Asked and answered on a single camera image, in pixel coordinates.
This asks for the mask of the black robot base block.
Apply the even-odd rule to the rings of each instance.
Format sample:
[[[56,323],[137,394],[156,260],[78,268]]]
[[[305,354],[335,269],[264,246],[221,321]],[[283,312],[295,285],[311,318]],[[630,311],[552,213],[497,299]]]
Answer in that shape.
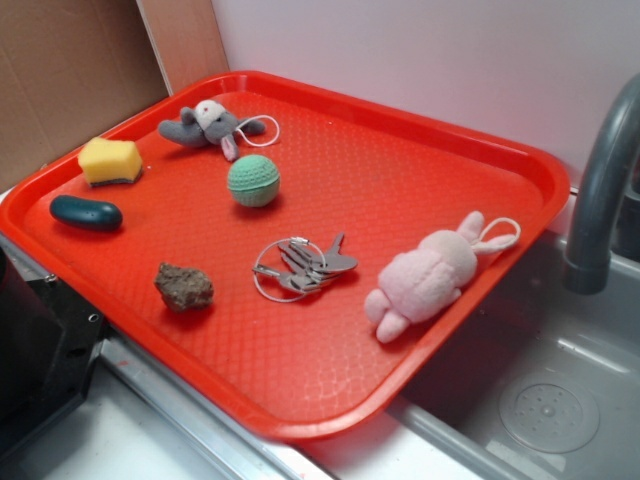
[[[1,254],[1,458],[81,405],[103,314],[61,279],[26,280]]]

